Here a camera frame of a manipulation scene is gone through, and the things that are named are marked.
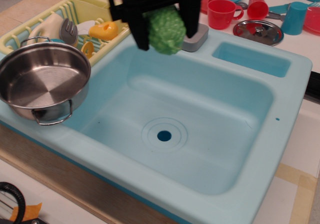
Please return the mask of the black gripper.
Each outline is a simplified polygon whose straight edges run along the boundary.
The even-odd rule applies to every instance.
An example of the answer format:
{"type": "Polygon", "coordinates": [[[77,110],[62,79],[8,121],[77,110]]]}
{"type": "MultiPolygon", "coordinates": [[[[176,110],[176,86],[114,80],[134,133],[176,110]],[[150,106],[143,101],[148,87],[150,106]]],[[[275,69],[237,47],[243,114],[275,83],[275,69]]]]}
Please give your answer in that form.
{"type": "Polygon", "coordinates": [[[109,0],[109,4],[112,18],[128,22],[138,48],[144,51],[149,50],[147,23],[142,15],[145,12],[178,4],[187,37],[198,31],[201,0],[109,0]]]}

